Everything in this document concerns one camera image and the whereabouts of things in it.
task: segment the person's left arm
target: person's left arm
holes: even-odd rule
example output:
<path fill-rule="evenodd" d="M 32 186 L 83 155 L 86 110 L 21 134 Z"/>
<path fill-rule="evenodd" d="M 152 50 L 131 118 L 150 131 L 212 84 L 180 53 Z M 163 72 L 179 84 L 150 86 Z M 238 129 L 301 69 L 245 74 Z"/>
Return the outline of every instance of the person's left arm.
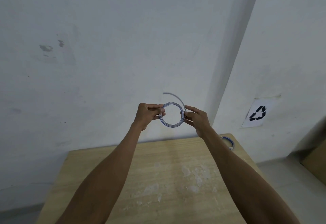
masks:
<path fill-rule="evenodd" d="M 161 105 L 138 106 L 137 114 L 121 143 L 84 179 L 56 224 L 105 223 L 127 178 L 141 131 L 158 115 Z"/>

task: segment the floor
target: floor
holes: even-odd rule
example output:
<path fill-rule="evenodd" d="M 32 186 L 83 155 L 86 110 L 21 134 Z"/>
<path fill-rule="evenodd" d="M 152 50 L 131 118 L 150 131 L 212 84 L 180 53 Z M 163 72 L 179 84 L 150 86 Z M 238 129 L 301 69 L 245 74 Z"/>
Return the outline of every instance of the floor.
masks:
<path fill-rule="evenodd" d="M 326 186 L 294 157 L 258 165 L 267 181 L 286 201 L 301 224 L 326 223 Z M 34 224 L 39 212 L 16 216 L 2 224 Z"/>

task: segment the wooden table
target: wooden table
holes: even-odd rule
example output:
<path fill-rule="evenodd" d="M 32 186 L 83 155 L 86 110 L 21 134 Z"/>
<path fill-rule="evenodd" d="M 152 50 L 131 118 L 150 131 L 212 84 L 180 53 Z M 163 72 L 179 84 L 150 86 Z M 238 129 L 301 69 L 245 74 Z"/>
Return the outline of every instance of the wooden table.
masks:
<path fill-rule="evenodd" d="M 233 151 L 258 167 L 232 134 Z M 70 151 L 39 215 L 53 224 L 76 189 L 115 146 Z M 107 223 L 245 223 L 201 138 L 137 144 L 131 168 Z"/>

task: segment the person's right arm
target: person's right arm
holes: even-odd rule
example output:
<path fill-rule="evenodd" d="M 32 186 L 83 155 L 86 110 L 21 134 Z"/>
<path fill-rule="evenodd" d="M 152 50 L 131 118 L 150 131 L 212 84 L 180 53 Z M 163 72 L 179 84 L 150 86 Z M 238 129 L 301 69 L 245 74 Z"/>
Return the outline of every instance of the person's right arm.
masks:
<path fill-rule="evenodd" d="M 211 128 L 207 114 L 185 106 L 185 123 L 195 127 L 212 154 L 229 193 L 248 224 L 300 224 L 277 192 L 246 162 L 233 153 Z"/>

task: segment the forearm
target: forearm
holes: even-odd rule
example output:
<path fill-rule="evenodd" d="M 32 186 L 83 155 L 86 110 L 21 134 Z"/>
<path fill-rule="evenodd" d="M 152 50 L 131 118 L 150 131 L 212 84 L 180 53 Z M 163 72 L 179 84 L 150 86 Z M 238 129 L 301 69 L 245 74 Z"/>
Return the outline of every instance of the forearm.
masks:
<path fill-rule="evenodd" d="M 81 183 L 57 224 L 107 220 L 124 186 L 140 133 L 141 127 L 133 124 L 121 143 Z"/>
<path fill-rule="evenodd" d="M 275 190 L 207 128 L 203 137 L 229 193 L 243 218 L 251 223 L 299 223 Z"/>

